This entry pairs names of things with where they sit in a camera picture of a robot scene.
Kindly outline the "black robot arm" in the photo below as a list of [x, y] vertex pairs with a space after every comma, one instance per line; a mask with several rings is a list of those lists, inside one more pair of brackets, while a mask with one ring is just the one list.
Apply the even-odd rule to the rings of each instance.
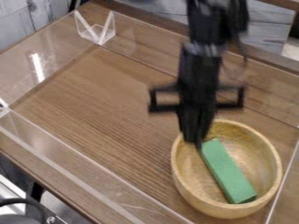
[[149, 89], [152, 113], [175, 112], [183, 139], [201, 147], [217, 109], [240, 109], [243, 85], [220, 83], [229, 41], [248, 29], [247, 0], [187, 0], [188, 36], [181, 44], [177, 80]]

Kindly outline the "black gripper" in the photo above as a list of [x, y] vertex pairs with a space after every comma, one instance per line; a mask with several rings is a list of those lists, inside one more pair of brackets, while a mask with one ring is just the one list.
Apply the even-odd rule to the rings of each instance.
[[[215, 45], [183, 43], [180, 50], [177, 80], [149, 89], [149, 113], [177, 111], [179, 127], [187, 142], [201, 147], [215, 118], [216, 109], [205, 108], [199, 117], [199, 111], [181, 108], [185, 105], [203, 106], [215, 103], [219, 109], [240, 109], [244, 104], [244, 88], [231, 84], [220, 84], [220, 64], [223, 50]], [[233, 102], [217, 102], [219, 91], [236, 90], [237, 99]], [[180, 101], [172, 104], [159, 104], [159, 93], [176, 93]]]

